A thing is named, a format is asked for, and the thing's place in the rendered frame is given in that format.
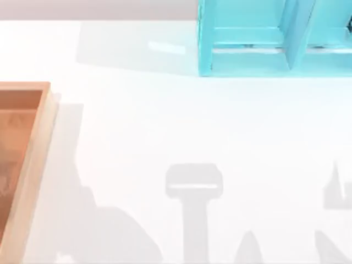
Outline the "light blue rack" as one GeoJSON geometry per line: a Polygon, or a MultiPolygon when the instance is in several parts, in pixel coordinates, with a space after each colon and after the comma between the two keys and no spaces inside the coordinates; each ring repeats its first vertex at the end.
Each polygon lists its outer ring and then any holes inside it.
{"type": "Polygon", "coordinates": [[[352,0],[197,0],[201,76],[352,77],[352,0]]]}

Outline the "shallow salmon-coloured box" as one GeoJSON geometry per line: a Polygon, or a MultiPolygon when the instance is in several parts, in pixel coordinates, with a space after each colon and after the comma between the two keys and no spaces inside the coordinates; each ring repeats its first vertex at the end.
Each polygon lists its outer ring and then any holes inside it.
{"type": "Polygon", "coordinates": [[[47,81],[0,81],[0,264],[22,264],[58,102],[47,81]]]}

